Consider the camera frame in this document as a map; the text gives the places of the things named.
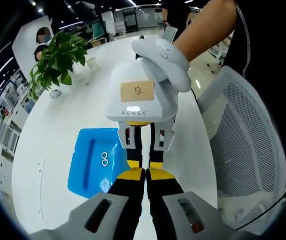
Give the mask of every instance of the black cable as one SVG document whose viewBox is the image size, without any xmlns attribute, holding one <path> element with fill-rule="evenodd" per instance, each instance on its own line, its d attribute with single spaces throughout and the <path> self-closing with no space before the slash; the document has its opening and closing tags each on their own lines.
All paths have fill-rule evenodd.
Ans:
<svg viewBox="0 0 286 240">
<path fill-rule="evenodd" d="M 251 221 L 249 221 L 248 223 L 244 224 L 243 226 L 235 229 L 235 231 L 242 229 L 243 227 L 251 224 L 252 222 L 254 222 L 255 220 L 259 219 L 261 216 L 263 216 L 265 213 L 267 213 L 268 211 L 270 211 L 273 207 L 276 206 L 276 204 L 278 204 L 283 198 L 286 198 L 286 192 L 283 194 L 283 196 L 281 196 L 272 206 L 270 206 L 265 212 L 261 213 L 260 215 L 258 215 L 256 218 L 252 219 Z"/>
<path fill-rule="evenodd" d="M 192 93 L 193 93 L 193 95 L 194 95 L 195 101 L 196 101 L 196 103 L 198 104 L 197 98 L 196 98 L 196 94 L 195 94 L 195 92 L 194 92 L 194 90 L 193 90 L 192 88 L 191 88 L 191 90 L 192 90 Z"/>
</svg>

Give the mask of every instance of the blue box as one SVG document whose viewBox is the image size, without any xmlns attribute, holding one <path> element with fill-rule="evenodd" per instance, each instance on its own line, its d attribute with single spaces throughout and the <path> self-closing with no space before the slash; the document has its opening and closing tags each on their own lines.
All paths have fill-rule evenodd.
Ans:
<svg viewBox="0 0 286 240">
<path fill-rule="evenodd" d="M 80 130 L 68 177 L 68 189 L 85 198 L 107 193 L 117 176 L 129 170 L 118 128 Z"/>
</svg>

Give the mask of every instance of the office chair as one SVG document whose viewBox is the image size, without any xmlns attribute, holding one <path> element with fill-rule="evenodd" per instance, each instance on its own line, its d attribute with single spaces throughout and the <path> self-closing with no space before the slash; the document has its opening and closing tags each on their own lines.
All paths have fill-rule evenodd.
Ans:
<svg viewBox="0 0 286 240">
<path fill-rule="evenodd" d="M 284 194 L 286 163 L 271 117 L 256 90 L 224 66 L 198 99 L 215 165 L 218 209 L 233 229 L 255 219 Z M 280 203 L 243 230 L 262 234 Z"/>
</svg>

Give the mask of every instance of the white table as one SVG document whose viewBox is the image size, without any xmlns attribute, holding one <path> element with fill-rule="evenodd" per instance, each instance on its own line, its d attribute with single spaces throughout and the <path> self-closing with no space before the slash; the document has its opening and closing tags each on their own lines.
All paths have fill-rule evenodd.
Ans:
<svg viewBox="0 0 286 240">
<path fill-rule="evenodd" d="M 156 35 L 146 37 L 158 38 Z M 108 96 L 104 93 L 115 64 L 135 58 L 131 41 L 137 38 L 117 40 L 88 50 L 87 58 L 96 57 L 99 66 L 89 84 L 75 87 L 73 92 L 54 100 L 50 100 L 45 91 L 35 104 L 17 145 L 12 178 L 16 214 L 28 233 L 57 228 L 68 220 L 72 209 L 86 201 L 67 189 L 76 139 L 80 129 L 118 127 L 105 117 Z M 175 138 L 170 151 L 164 155 L 164 168 L 176 175 L 185 191 L 194 191 L 217 207 L 213 158 L 193 94 L 179 94 L 178 106 Z M 150 128 L 146 126 L 142 129 L 144 166 L 148 164 L 150 141 Z M 145 199 L 135 238 L 149 234 L 150 239 L 156 239 L 146 205 L 148 200 Z"/>
</svg>

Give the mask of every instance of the potted plant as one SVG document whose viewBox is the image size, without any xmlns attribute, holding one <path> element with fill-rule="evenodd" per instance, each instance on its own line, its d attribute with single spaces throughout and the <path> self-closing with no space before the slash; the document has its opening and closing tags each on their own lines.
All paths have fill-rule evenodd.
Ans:
<svg viewBox="0 0 286 240">
<path fill-rule="evenodd" d="M 31 70 L 30 95 L 37 100 L 36 90 L 40 87 L 48 90 L 53 84 L 60 86 L 72 85 L 70 72 L 73 64 L 80 63 L 85 66 L 84 46 L 87 41 L 77 34 L 59 32 L 42 52 L 42 58 Z"/>
</svg>

